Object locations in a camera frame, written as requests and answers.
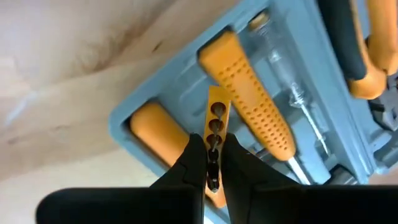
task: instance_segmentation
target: blue plastic tool case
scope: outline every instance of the blue plastic tool case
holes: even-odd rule
[[[273,18],[284,28],[291,45],[296,48],[302,66],[300,77],[312,96],[310,109],[321,127],[333,155],[325,162],[315,151],[321,151],[316,137],[301,110],[289,106],[288,95],[280,87],[265,57],[253,44],[248,22],[269,8]],[[358,1],[364,36],[369,33],[367,11]],[[197,51],[225,27],[235,31],[264,88],[291,127],[298,158],[311,178],[318,184],[330,178],[329,170],[337,164],[352,173],[360,184],[366,184],[375,172],[388,171],[397,161],[394,134],[374,122],[366,100],[353,98],[333,53],[317,2],[312,0],[243,0],[188,44],[178,55],[135,89],[109,118],[113,138],[156,175],[167,170],[126,125],[130,116],[147,101],[158,101],[188,133],[203,134],[208,86],[216,85],[197,62]],[[243,147],[258,151],[263,147],[233,109],[228,131],[235,133]],[[295,178],[280,162],[272,166]],[[227,208],[216,209],[206,204],[205,215],[214,223],[228,223]]]

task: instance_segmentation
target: orange screwdriver handle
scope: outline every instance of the orange screwdriver handle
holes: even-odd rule
[[[355,1],[318,1],[338,63],[354,97],[372,100],[386,89],[386,74],[369,58]]]
[[[130,119],[132,133],[152,152],[172,167],[181,156],[189,141],[189,135],[157,103],[147,103],[139,108]],[[224,188],[220,182],[217,193],[208,187],[206,195],[218,208],[226,205]]]
[[[374,65],[388,75],[398,70],[398,26],[396,0],[367,0],[371,35],[368,47]]]
[[[280,161],[295,154],[295,144],[287,123],[250,66],[238,37],[231,31],[199,52],[199,61],[232,98],[251,131]]]

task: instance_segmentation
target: plywood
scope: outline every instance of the plywood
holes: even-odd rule
[[[108,116],[236,2],[0,1],[0,223],[59,188],[152,183]]]

